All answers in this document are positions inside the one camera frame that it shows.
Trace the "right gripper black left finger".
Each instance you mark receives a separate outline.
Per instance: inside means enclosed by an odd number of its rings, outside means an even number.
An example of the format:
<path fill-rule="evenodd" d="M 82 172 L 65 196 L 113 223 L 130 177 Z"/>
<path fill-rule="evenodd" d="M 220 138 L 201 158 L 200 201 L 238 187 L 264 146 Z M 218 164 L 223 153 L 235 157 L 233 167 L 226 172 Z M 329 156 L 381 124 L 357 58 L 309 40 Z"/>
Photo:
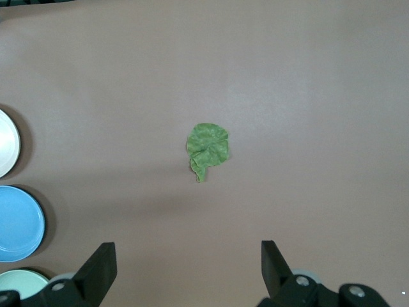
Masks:
<path fill-rule="evenodd" d="M 72 278 L 45 286 L 39 293 L 21 299 L 16 290 L 1 292 L 1 306 L 100 306 L 117 277 L 116 246 L 101 244 Z"/>

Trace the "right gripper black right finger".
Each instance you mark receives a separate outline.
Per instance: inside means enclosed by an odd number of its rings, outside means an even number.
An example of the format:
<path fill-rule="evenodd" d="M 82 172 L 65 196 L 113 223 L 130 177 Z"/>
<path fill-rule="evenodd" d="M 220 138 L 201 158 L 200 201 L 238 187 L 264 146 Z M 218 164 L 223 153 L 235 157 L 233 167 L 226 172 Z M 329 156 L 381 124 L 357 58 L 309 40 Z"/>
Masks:
<path fill-rule="evenodd" d="M 346 283 L 333 292 L 305 274 L 292 273 L 272 240 L 261 242 L 261 273 L 269 296 L 261 300 L 260 306 L 389 306 L 375 289 L 366 285 Z"/>

